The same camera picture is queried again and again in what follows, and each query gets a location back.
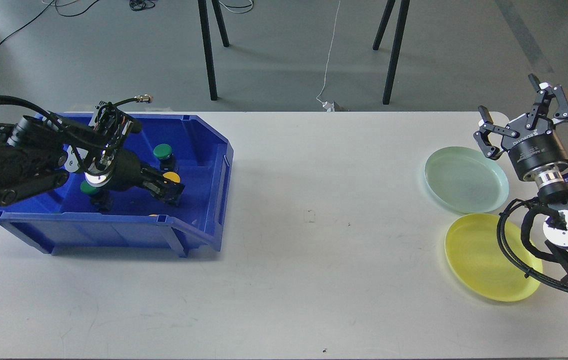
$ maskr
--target white cable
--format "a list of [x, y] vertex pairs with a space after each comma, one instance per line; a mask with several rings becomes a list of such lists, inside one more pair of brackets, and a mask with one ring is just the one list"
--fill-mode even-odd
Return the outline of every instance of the white cable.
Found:
[[245, 13], [249, 12], [250, 10], [252, 10], [253, 7], [255, 7], [255, 4], [254, 4], [253, 0], [248, 0], [248, 1], [250, 2], [250, 4], [247, 5], [247, 6], [245, 6], [245, 7], [247, 7], [248, 9], [247, 9], [247, 10], [244, 10], [244, 11], [233, 11], [233, 10], [231, 10], [231, 9], [240, 9], [240, 7], [237, 7], [237, 6], [228, 6], [228, 5], [224, 4], [224, 3], [221, 2], [221, 1], [219, 2], [219, 4], [222, 5], [223, 7], [225, 7], [226, 10], [230, 11], [230, 12], [233, 13], [233, 14], [245, 14]]
[[73, 1], [71, 1], [71, 2], [69, 2], [69, 3], [67, 3], [67, 4], [63, 4], [63, 5], [57, 5], [57, 4], [55, 4], [55, 5], [53, 5], [53, 3], [58, 2], [58, 0], [52, 0], [51, 2], [45, 2], [45, 0], [42, 0], [42, 4], [46, 4], [46, 5], [48, 5], [49, 7], [62, 8], [62, 7], [66, 7], [67, 5], [74, 4], [74, 3], [78, 2], [78, 1], [79, 1], [79, 0], [73, 0]]
[[324, 72], [324, 85], [322, 86], [322, 91], [317, 95], [316, 99], [320, 103], [324, 103], [320, 100], [320, 96], [322, 96], [324, 89], [326, 88], [326, 75], [328, 75], [328, 63], [330, 62], [330, 51], [332, 50], [332, 42], [335, 40], [335, 29], [337, 28], [337, 14], [339, 14], [339, 5], [341, 5], [341, 0], [337, 3], [337, 11], [335, 11], [335, 23], [332, 26], [332, 39], [330, 39], [330, 47], [328, 48], [328, 59], [326, 59], [326, 71]]

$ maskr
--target gray floor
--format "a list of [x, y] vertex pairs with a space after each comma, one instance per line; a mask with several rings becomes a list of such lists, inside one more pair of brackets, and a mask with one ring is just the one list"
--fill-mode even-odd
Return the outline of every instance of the gray floor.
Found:
[[[75, 14], [90, 3], [60, 11]], [[396, 12], [380, 50], [371, 44], [385, 3], [341, 1], [323, 100], [354, 112], [485, 105], [512, 118], [534, 99], [528, 73], [568, 89], [568, 0], [413, 0], [391, 104], [382, 105]], [[45, 6], [0, 0], [0, 40]], [[323, 111], [315, 97], [337, 6], [338, 0], [256, 0], [247, 14], [224, 10], [231, 47], [222, 47], [211, 23], [216, 102], [208, 95], [196, 1], [159, 0], [155, 9], [133, 12], [125, 0], [102, 0], [73, 18], [51, 7], [0, 47], [0, 94], [58, 112], [144, 93], [156, 101], [123, 109]], [[1, 122], [21, 114], [28, 111], [0, 107]], [[568, 125], [559, 132], [568, 150]]]

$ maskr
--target stand leg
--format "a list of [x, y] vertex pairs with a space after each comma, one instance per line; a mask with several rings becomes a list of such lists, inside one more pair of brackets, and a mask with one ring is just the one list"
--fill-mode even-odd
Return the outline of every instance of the stand leg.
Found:
[[211, 0], [213, 3], [213, 10], [215, 10], [215, 18], [217, 19], [217, 26], [219, 33], [222, 35], [222, 44], [228, 48], [231, 44], [228, 42], [228, 34], [226, 34], [226, 25], [224, 24], [224, 17], [222, 16], [222, 9], [219, 7], [219, 0]]
[[206, 0], [197, 0], [199, 5], [199, 22], [202, 26], [202, 39], [204, 41], [204, 56], [206, 57], [206, 72], [208, 73], [208, 88], [210, 100], [217, 100], [217, 84], [215, 84], [215, 66], [213, 66], [213, 49], [210, 44], [210, 27], [208, 26], [208, 9]]
[[388, 0], [386, 2], [386, 8], [384, 9], [384, 14], [382, 15], [382, 21], [379, 23], [379, 28], [377, 29], [377, 35], [375, 35], [375, 41], [373, 42], [373, 50], [379, 50], [379, 44], [382, 43], [382, 36], [386, 31], [386, 25], [388, 25], [388, 19], [391, 17], [391, 12], [395, 6], [395, 0]]
[[395, 72], [397, 71], [397, 61], [400, 57], [400, 48], [402, 47], [403, 30], [406, 26], [409, 3], [410, 0], [402, 0], [400, 3], [400, 13], [397, 19], [397, 28], [395, 29], [393, 50], [391, 50], [391, 62], [388, 64], [388, 75], [386, 75], [386, 86], [384, 87], [384, 96], [382, 98], [382, 104], [384, 105], [388, 105], [391, 102], [391, 92], [393, 91]]

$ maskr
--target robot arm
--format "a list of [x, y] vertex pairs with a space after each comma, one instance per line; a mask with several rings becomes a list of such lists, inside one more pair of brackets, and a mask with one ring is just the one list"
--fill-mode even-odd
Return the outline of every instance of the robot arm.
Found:
[[[69, 178], [69, 168], [85, 173], [94, 187], [113, 191], [141, 187], [163, 202], [176, 204], [184, 185], [165, 178], [123, 148], [126, 137], [141, 132], [142, 124], [117, 107], [151, 100], [143, 95], [115, 104], [101, 102], [88, 126], [20, 98], [0, 96], [0, 105], [26, 107], [43, 116], [24, 116], [17, 125], [0, 123], [0, 206], [61, 187]], [[64, 168], [69, 154], [74, 166]]]
[[[494, 125], [487, 109], [480, 106], [482, 121], [473, 136], [486, 158], [496, 160], [503, 153], [508, 153], [519, 180], [535, 182], [538, 189], [536, 198], [513, 200], [500, 214], [498, 243], [502, 253], [525, 276], [568, 292], [568, 173], [562, 173], [568, 167], [568, 155], [555, 133], [555, 126], [568, 123], [568, 96], [560, 85], [540, 84], [532, 74], [529, 80], [537, 92], [531, 111], [501, 127]], [[551, 100], [558, 103], [554, 116], [548, 116]], [[501, 148], [490, 143], [490, 133], [501, 135]], [[561, 280], [535, 271], [510, 250], [504, 226], [506, 219], [519, 207], [528, 208], [522, 221], [522, 244], [535, 257], [560, 264], [567, 273]], [[530, 241], [533, 219], [537, 215], [546, 215], [542, 229], [547, 237], [544, 244], [550, 253], [538, 250]]]

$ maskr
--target plastic plate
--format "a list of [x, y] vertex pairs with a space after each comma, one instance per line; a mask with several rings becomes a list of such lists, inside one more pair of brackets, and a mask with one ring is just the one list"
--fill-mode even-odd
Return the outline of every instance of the plastic plate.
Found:
[[[457, 278], [481, 296], [497, 301], [519, 301], [531, 296], [539, 282], [525, 278], [499, 250], [493, 214], [468, 214], [457, 219], [446, 234], [446, 259]], [[508, 245], [518, 258], [542, 272], [542, 260], [526, 251], [519, 228], [506, 222]]]
[[426, 160], [424, 174], [435, 197], [464, 214], [491, 212], [508, 198], [504, 171], [471, 148], [451, 146], [435, 151]]

